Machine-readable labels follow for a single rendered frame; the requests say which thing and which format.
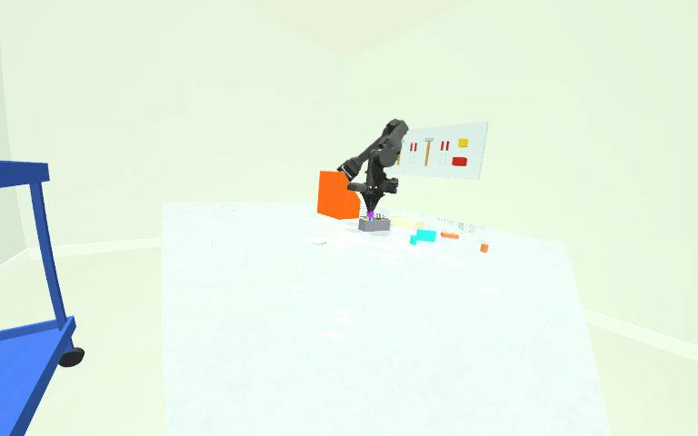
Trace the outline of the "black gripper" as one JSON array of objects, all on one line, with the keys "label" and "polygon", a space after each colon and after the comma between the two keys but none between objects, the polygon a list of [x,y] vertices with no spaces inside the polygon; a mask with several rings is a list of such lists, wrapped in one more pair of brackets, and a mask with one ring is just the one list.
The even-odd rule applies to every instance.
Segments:
[{"label": "black gripper", "polygon": [[384,194],[384,193],[397,194],[397,188],[394,188],[394,191],[391,192],[391,191],[384,191],[378,186],[376,186],[377,188],[372,187],[374,175],[376,173],[379,173],[380,176],[383,176],[384,173],[386,173],[386,172],[384,172],[383,168],[367,167],[367,171],[364,171],[364,173],[367,173],[366,183],[365,182],[364,183],[351,183],[350,182],[347,185],[347,190],[361,193],[363,198],[364,198],[364,202],[365,202],[367,211],[368,211],[368,213],[370,213],[370,212],[374,211],[379,200],[383,196],[386,196],[386,194]]}]

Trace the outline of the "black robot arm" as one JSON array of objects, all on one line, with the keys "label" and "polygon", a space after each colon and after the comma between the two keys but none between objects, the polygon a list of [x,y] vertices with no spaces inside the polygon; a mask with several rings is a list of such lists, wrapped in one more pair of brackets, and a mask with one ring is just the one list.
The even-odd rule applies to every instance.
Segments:
[{"label": "black robot arm", "polygon": [[[402,149],[401,141],[409,131],[408,129],[409,128],[407,124],[405,124],[404,120],[391,120],[389,123],[386,124],[386,127],[383,129],[382,134],[376,141],[374,141],[359,156],[351,157],[350,159],[345,160],[336,170],[338,172],[344,172],[348,181],[351,182],[359,174],[359,171],[361,170],[363,163],[367,159],[367,167],[383,169],[385,167],[393,167]],[[398,185],[399,178],[387,178],[386,173],[384,173],[383,176],[380,176],[379,173],[376,173],[372,182],[372,187],[378,186],[384,191],[391,192],[393,192],[394,188],[397,188]]]}]

